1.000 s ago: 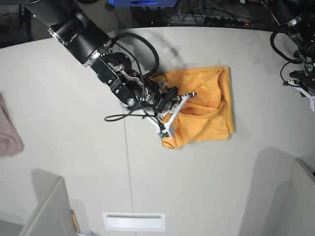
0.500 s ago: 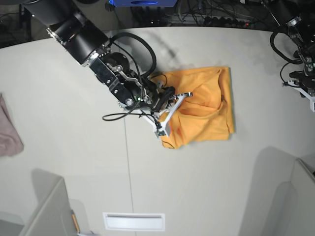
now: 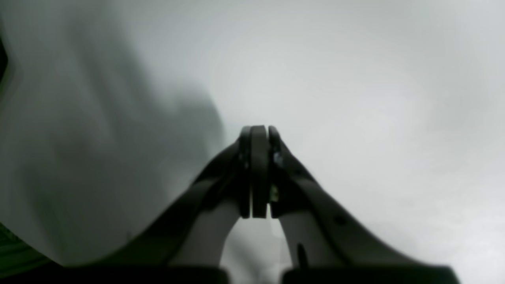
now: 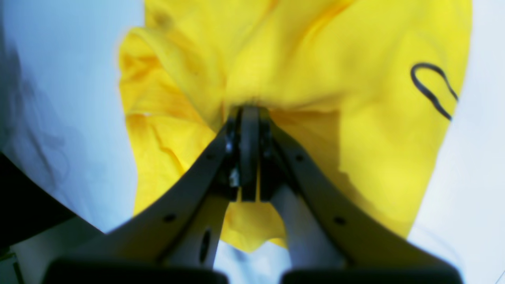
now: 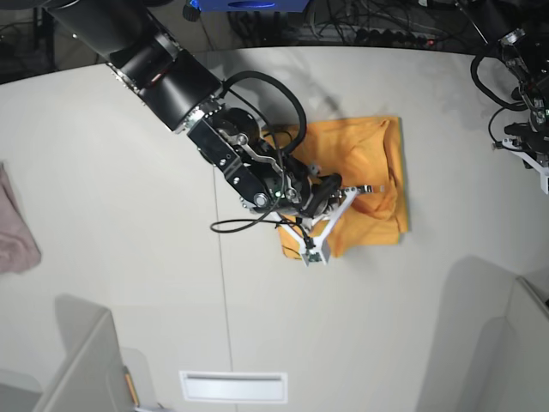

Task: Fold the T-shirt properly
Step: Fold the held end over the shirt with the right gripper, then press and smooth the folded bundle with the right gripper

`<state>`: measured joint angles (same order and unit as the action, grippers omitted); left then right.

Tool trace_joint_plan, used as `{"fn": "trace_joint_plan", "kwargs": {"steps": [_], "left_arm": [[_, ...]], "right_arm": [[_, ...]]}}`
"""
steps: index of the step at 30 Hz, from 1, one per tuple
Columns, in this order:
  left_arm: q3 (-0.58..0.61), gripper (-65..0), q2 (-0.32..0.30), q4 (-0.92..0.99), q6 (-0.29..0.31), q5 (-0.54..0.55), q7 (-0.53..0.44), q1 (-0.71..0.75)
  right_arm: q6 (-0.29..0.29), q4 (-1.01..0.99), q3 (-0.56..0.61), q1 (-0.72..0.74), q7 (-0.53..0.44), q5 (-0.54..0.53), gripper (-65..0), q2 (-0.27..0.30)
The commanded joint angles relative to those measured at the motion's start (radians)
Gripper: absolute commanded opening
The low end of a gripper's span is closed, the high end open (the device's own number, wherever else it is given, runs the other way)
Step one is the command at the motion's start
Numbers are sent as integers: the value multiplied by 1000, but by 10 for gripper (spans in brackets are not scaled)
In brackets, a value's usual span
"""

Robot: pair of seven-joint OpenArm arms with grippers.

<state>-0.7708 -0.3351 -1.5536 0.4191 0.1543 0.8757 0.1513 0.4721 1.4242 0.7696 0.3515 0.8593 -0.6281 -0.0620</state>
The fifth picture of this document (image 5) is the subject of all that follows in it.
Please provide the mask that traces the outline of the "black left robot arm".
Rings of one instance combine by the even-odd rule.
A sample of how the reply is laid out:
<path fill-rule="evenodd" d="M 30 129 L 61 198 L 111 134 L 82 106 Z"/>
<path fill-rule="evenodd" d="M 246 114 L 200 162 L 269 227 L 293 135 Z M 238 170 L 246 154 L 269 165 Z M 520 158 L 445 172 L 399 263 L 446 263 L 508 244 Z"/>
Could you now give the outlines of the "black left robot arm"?
<path fill-rule="evenodd" d="M 477 89 L 503 110 L 528 112 L 525 123 L 504 128 L 511 137 L 496 149 L 505 149 L 548 166 L 548 2 L 457 1 L 455 6 L 473 24 L 485 45 L 474 57 L 470 74 Z M 496 57 L 517 81 L 511 100 L 498 97 L 481 80 L 479 66 L 489 55 Z"/>

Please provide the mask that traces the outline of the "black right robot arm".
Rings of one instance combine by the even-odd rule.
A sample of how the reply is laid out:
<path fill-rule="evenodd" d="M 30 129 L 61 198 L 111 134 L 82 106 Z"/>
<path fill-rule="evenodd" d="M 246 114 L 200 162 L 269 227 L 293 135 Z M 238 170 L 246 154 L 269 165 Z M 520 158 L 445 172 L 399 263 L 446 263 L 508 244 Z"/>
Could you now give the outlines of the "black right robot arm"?
<path fill-rule="evenodd" d="M 216 233 L 237 233 L 268 221 L 305 228 L 335 218 L 342 179 L 315 178 L 293 156 L 307 131 L 305 110 L 283 83 L 258 71 L 216 77 L 185 50 L 141 1 L 48 1 L 45 10 L 103 57 L 117 78 L 172 132 L 184 133 L 216 166 L 252 217 L 217 221 Z M 298 117 L 295 137 L 281 133 L 250 102 L 225 97 L 246 80 L 283 94 Z"/>

